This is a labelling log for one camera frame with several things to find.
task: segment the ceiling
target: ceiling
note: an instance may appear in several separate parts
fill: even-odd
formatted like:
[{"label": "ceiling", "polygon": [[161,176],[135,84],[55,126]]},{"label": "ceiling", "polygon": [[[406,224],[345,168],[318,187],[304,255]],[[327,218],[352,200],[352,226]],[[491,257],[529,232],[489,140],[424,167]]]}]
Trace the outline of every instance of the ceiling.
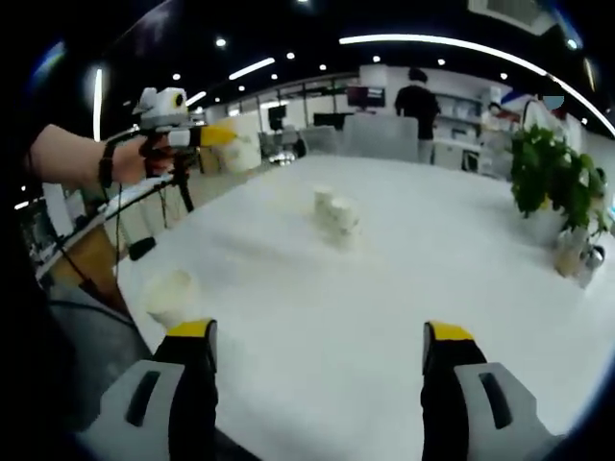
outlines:
[{"label": "ceiling", "polygon": [[[613,82],[610,76],[615,75],[600,25],[607,20],[607,13],[593,8],[590,4],[594,0],[543,1],[557,4],[580,34],[582,50],[568,49],[559,27],[533,36],[469,12],[468,0],[111,0],[96,5],[94,21],[82,19],[92,17],[92,6],[82,2],[56,27],[45,21],[39,29],[45,37],[41,43],[49,46],[61,37],[68,49],[69,58],[51,91],[52,98],[62,97],[61,109],[55,114],[58,123],[91,134],[85,81],[92,78],[93,66],[101,65],[106,70],[103,137],[127,128],[131,107],[124,103],[134,102],[147,85],[179,85],[188,96],[206,90],[208,95],[199,104],[207,106],[216,97],[231,102],[263,91],[272,86],[270,75],[274,72],[279,76],[275,84],[279,85],[322,74],[318,68],[321,63],[327,65],[327,73],[356,71],[360,65],[371,63],[376,54],[382,63],[424,67],[437,67],[437,59],[444,58],[447,70],[490,80],[499,80],[500,73],[506,72],[509,85],[529,93],[539,92],[544,86],[527,69],[476,51],[425,43],[338,43],[343,36],[382,33],[447,36],[500,49],[546,69],[605,110],[610,106],[612,89],[606,84]],[[215,46],[218,37],[227,40],[224,49]],[[295,53],[294,61],[285,58],[289,51]],[[228,80],[231,73],[268,57],[276,62],[237,81]],[[594,63],[596,90],[589,84],[585,57]],[[179,82],[172,80],[174,73],[182,75]],[[238,85],[245,85],[246,92],[239,93]],[[588,128],[607,133],[600,121],[573,98],[567,98],[566,104],[572,114],[590,120]]]}]

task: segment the desk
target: desk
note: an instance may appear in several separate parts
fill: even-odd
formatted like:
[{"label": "desk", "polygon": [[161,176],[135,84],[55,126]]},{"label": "desk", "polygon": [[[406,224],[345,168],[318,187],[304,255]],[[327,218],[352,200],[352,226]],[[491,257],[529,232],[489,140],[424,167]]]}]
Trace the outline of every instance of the desk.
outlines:
[{"label": "desk", "polygon": [[[362,236],[331,247],[314,183],[358,203]],[[198,208],[119,285],[146,343],[148,280],[185,268],[218,320],[218,427],[263,460],[420,459],[423,323],[465,326],[568,429],[604,375],[614,256],[588,295],[522,232],[509,185],[428,165],[311,157]],[[612,239],[607,253],[615,255]]]},{"label": "desk", "polygon": [[447,147],[457,147],[459,149],[463,149],[464,151],[471,151],[480,153],[482,150],[482,146],[479,144],[473,144],[467,141],[461,141],[458,139],[449,139],[446,137],[437,137],[433,140],[433,144],[442,144]]}]

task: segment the plant pot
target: plant pot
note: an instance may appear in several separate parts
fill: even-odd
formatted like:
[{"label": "plant pot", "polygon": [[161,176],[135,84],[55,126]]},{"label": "plant pot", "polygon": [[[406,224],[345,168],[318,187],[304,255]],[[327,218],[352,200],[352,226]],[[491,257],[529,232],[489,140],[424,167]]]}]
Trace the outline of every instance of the plant pot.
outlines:
[{"label": "plant pot", "polygon": [[581,267],[581,255],[588,248],[587,229],[576,228],[555,252],[555,270],[562,277],[575,276]]},{"label": "plant pot", "polygon": [[548,206],[538,209],[525,221],[528,234],[536,244],[545,248],[554,248],[566,218],[560,211]]}]

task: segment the paper cup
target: paper cup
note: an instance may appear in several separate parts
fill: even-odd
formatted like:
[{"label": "paper cup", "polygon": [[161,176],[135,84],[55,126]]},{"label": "paper cup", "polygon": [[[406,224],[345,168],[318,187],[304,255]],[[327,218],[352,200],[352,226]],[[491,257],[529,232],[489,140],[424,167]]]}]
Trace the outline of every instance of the paper cup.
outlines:
[{"label": "paper cup", "polygon": [[316,212],[327,209],[331,206],[333,199],[333,189],[325,185],[314,187],[314,209]]},{"label": "paper cup", "polygon": [[145,310],[166,329],[186,321],[186,309],[196,297],[193,276],[178,269],[155,279],[145,293]]},{"label": "paper cup", "polygon": [[335,225],[342,233],[350,233],[358,226],[357,210],[349,201],[333,199],[331,212]]}]

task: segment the monitor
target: monitor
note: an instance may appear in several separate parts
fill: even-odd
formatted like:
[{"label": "monitor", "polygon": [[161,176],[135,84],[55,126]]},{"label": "monitor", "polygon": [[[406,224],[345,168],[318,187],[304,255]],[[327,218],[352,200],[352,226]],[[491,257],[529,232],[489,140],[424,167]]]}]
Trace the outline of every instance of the monitor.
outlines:
[{"label": "monitor", "polygon": [[348,106],[355,108],[383,108],[386,106],[384,88],[379,86],[349,86],[346,88]]},{"label": "monitor", "polygon": [[286,117],[286,106],[278,106],[276,108],[269,108],[269,128],[274,132],[283,128],[282,121]]}]

